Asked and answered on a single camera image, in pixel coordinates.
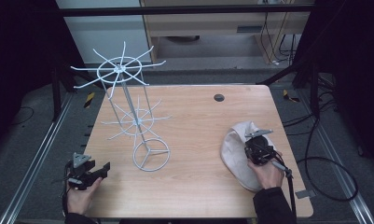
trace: white cloth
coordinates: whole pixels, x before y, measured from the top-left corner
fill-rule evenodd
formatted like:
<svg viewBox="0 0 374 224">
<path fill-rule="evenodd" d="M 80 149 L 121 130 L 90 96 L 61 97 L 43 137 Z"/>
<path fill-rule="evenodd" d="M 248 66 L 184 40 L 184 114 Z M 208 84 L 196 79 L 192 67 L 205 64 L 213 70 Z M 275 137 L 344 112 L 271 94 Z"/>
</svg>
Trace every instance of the white cloth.
<svg viewBox="0 0 374 224">
<path fill-rule="evenodd" d="M 248 159 L 245 155 L 245 142 L 250 140 L 245 136 L 254 133 L 259 129 L 252 121 L 245 121 L 234 125 L 225 136 L 221 147 L 221 159 L 236 176 L 240 184 L 246 189 L 259 191 L 262 187 L 256 180 L 256 174 L 248 167 Z M 271 140 L 264 134 L 262 135 L 268 140 L 269 146 L 273 146 Z"/>
</svg>

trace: sleeve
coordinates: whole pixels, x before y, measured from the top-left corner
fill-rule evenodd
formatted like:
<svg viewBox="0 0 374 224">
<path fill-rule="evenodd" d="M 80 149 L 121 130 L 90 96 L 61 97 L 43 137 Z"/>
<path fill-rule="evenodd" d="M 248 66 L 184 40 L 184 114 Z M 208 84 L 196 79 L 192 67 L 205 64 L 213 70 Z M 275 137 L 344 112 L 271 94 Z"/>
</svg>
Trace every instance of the sleeve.
<svg viewBox="0 0 374 224">
<path fill-rule="evenodd" d="M 254 197 L 258 224 L 297 223 L 281 188 L 262 189 Z"/>
<path fill-rule="evenodd" d="M 65 224 L 96 224 L 93 220 L 88 217 L 84 217 L 80 214 L 69 213 L 65 217 Z"/>
</svg>

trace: table top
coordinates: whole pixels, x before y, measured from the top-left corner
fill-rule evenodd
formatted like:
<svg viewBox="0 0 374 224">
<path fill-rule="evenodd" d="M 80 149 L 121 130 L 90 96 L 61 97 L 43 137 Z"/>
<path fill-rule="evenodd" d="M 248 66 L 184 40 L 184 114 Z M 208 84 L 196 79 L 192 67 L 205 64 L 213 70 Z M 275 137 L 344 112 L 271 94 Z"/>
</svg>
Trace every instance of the table top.
<svg viewBox="0 0 374 224">
<path fill-rule="evenodd" d="M 145 116 L 145 89 L 157 119 L 153 123 L 149 114 Z M 293 171 L 294 190 L 305 189 L 267 86 L 147 86 L 128 90 L 135 111 L 148 120 L 143 128 L 152 125 L 152 132 L 143 129 L 145 139 L 160 136 L 170 149 L 170 159 L 160 170 L 145 172 L 132 159 L 133 146 L 142 142 L 141 136 L 136 143 L 127 133 L 108 140 L 122 130 L 118 124 L 103 124 L 117 121 L 105 96 L 85 154 L 96 160 L 92 171 L 108 161 L 111 170 L 94 195 L 89 217 L 256 217 L 255 193 L 239 184 L 220 157 L 229 129 L 250 120 L 259 129 L 273 130 L 269 138 Z M 216 94 L 225 100 L 217 102 Z M 129 114 L 117 108 L 119 119 L 126 121 L 131 111 L 121 87 L 114 89 L 112 101 Z M 282 188 L 289 201 L 286 180 Z M 296 206 L 298 217 L 312 215 L 309 198 L 296 197 Z"/>
</svg>

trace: human hand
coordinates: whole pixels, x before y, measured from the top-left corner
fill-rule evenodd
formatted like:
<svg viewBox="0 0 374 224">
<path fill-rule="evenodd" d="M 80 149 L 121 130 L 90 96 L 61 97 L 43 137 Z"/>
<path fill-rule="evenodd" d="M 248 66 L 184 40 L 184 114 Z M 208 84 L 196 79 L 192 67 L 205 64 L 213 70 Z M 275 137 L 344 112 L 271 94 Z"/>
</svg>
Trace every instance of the human hand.
<svg viewBox="0 0 374 224">
<path fill-rule="evenodd" d="M 94 183 L 85 190 L 69 189 L 67 192 L 68 213 L 85 215 L 90 206 L 94 192 L 99 188 L 102 178 L 97 178 Z"/>
<path fill-rule="evenodd" d="M 284 171 L 274 166 L 271 161 L 265 165 L 255 165 L 251 160 L 248 160 L 248 167 L 256 173 L 256 179 L 263 189 L 271 189 L 281 187 L 284 179 Z"/>
</svg>

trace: black sleeve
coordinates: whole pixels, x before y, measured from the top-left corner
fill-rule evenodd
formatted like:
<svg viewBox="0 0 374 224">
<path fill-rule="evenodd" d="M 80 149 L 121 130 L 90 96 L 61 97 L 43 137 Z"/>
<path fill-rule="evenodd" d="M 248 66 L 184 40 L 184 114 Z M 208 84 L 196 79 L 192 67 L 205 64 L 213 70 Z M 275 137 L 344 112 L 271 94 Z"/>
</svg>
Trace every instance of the black sleeve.
<svg viewBox="0 0 374 224">
<path fill-rule="evenodd" d="M 65 217 L 65 224 L 96 224 L 93 220 L 88 217 L 84 217 L 80 214 L 69 213 Z"/>
<path fill-rule="evenodd" d="M 297 223 L 281 188 L 262 189 L 254 197 L 258 224 Z"/>
</svg>

